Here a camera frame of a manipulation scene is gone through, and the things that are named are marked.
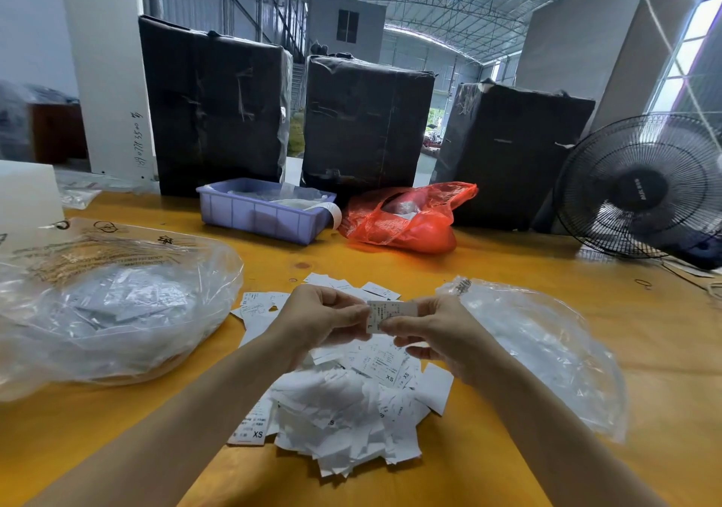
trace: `red plastic bag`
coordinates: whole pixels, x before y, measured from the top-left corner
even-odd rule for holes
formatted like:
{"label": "red plastic bag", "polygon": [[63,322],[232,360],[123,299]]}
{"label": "red plastic bag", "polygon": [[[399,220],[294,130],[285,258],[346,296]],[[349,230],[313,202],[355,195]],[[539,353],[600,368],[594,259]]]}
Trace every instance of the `red plastic bag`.
{"label": "red plastic bag", "polygon": [[338,231],[348,239],[373,245],[430,254],[453,251],[451,211],[477,193],[476,184],[465,182],[375,190],[349,201]]}

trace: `electric fan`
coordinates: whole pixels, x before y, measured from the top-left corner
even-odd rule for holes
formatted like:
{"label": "electric fan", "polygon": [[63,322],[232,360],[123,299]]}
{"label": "electric fan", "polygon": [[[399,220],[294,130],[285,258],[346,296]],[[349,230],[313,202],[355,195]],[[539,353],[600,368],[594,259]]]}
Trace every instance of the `electric fan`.
{"label": "electric fan", "polygon": [[606,254],[670,254],[714,269],[722,266],[718,163],[720,147],[693,117],[617,121],[572,150],[554,187],[554,208],[571,235]]}

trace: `purple plastic crate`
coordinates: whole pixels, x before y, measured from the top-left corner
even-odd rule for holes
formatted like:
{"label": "purple plastic crate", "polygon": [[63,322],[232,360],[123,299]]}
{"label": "purple plastic crate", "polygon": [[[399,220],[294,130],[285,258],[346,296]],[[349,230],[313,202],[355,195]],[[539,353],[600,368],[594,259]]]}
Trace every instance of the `purple plastic crate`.
{"label": "purple plastic crate", "polygon": [[[308,245],[333,220],[326,209],[318,207],[298,210],[252,197],[229,194],[265,192],[280,187],[278,182],[256,179],[226,180],[201,186],[196,188],[201,195],[201,217],[206,224],[213,226],[250,231],[259,236]],[[321,193],[328,196],[326,201],[329,203],[336,199],[336,194]]]}

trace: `packing tape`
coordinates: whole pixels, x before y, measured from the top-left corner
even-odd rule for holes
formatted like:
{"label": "packing tape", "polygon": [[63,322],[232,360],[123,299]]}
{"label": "packing tape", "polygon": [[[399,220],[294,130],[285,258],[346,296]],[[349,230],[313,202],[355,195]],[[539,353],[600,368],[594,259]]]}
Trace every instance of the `packing tape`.
{"label": "packing tape", "polygon": [[338,205],[335,203],[318,203],[313,205],[312,207],[309,207],[306,210],[315,209],[317,207],[322,207],[330,212],[331,216],[334,217],[334,229],[337,230],[338,227],[341,225],[341,209],[338,208]]}

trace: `black wrapped box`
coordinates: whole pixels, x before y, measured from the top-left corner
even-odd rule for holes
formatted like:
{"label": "black wrapped box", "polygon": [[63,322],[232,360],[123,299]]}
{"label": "black wrapped box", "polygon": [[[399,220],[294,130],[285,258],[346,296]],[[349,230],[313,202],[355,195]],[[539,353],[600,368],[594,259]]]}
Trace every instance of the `black wrapped box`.
{"label": "black wrapped box", "polygon": [[353,58],[310,56],[306,64],[303,182],[352,195],[412,186],[434,74]]}
{"label": "black wrapped box", "polygon": [[283,47],[141,16],[160,192],[248,177],[278,182],[286,163],[293,61]]}
{"label": "black wrapped box", "polygon": [[491,80],[460,83],[431,175],[431,183],[479,187],[454,211],[454,224],[527,230],[594,106]]}

